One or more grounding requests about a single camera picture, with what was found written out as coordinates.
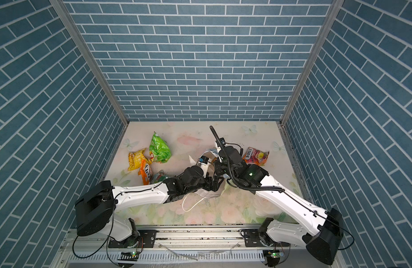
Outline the teal Fox's blossom candy bag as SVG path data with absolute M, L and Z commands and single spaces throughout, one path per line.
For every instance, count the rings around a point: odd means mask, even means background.
M 165 173 L 163 170 L 160 170 L 158 173 L 152 176 L 150 184 L 161 183 L 168 178 L 173 178 L 173 175 Z

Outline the orange Fox's candy bag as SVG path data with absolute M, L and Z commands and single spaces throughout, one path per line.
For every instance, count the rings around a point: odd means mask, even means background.
M 149 185 L 152 177 L 152 169 L 148 161 L 142 160 L 138 171 L 138 175 L 142 178 L 143 185 Z

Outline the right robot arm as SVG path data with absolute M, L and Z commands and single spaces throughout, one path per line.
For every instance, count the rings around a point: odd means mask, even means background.
M 269 201 L 296 220 L 289 224 L 267 218 L 258 230 L 262 243 L 304 246 L 318 261 L 333 264 L 345 232 L 341 212 L 323 209 L 296 195 L 262 167 L 246 164 L 235 148 L 216 145 L 216 149 L 216 168 L 229 176 L 229 185 Z

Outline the green floral paper bag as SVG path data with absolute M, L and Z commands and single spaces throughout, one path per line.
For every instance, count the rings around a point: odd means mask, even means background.
M 184 205 L 188 197 L 188 195 L 186 195 L 183 198 L 181 205 L 184 212 L 190 212 L 195 206 L 197 206 L 201 201 L 205 199 L 220 197 L 224 191 L 224 186 L 222 186 L 224 178 L 215 175 L 214 164 L 218 160 L 217 149 L 208 149 L 207 151 L 203 152 L 201 157 L 199 157 L 196 161 L 189 155 L 189 160 L 190 164 L 200 167 L 203 172 L 203 178 L 200 179 L 199 183 L 197 184 L 197 187 L 199 189 L 193 192 L 199 195 L 201 197 L 201 200 L 196 202 L 191 208 L 185 209 Z

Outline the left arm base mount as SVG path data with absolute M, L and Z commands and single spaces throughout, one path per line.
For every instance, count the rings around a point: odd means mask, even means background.
M 108 248 L 111 249 L 149 249 L 154 247 L 156 239 L 156 230 L 140 230 L 138 235 L 134 234 L 129 236 L 127 239 L 118 242 L 116 240 L 110 239 L 108 243 Z

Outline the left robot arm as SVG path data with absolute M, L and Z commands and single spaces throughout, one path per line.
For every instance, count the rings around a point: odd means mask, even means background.
M 216 193 L 223 181 L 223 172 L 209 174 L 199 166 L 149 185 L 122 187 L 102 181 L 75 202 L 77 235 L 86 237 L 101 232 L 118 242 L 124 241 L 137 234 L 135 222 L 131 218 L 117 219 L 116 212 L 140 205 L 177 202 L 199 190 Z

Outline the green snack bag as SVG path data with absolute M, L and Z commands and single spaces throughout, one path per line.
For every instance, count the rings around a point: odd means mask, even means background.
M 157 163 L 166 163 L 171 157 L 171 150 L 166 143 L 156 132 L 154 132 L 150 146 L 150 159 Z

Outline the yellow snack bag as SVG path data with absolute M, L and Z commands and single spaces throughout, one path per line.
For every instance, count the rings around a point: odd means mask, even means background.
M 146 151 L 146 148 L 140 149 L 136 152 L 128 153 L 128 162 L 129 162 L 128 171 L 129 172 L 139 169 L 143 161 L 147 164 L 151 163 L 151 160 L 144 155 L 145 151 Z

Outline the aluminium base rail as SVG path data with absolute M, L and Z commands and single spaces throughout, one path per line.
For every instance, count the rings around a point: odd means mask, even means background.
M 239 234 L 241 229 L 257 229 L 265 233 L 274 242 L 286 242 L 290 246 L 305 249 L 308 244 L 317 242 L 319 235 L 308 234 L 301 226 L 291 223 L 272 222 L 269 227 L 261 227 L 258 224 L 229 225 L 229 226 L 138 226 L 140 230 L 156 230 L 156 239 L 153 248 L 148 250 L 164 249 L 172 250 L 231 250 L 247 249 Z M 86 237 L 79 237 L 74 230 L 70 231 L 65 239 L 66 245 L 73 245 L 76 252 L 84 256 L 89 251 L 95 251 L 99 247 L 107 247 L 110 239 L 114 238 L 105 233 L 95 233 Z

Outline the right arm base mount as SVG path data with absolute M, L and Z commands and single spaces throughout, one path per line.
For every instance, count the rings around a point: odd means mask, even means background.
M 265 233 L 259 232 L 257 229 L 243 228 L 239 231 L 239 234 L 245 243 L 245 247 L 269 247 L 279 249 L 290 247 L 290 244 L 286 242 L 274 242 L 268 238 Z

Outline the Fox's fruits candy bag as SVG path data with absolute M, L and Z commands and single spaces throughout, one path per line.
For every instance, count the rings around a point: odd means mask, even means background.
M 243 157 L 247 164 L 255 164 L 264 166 L 267 162 L 269 151 L 261 151 L 253 147 L 249 147 Z

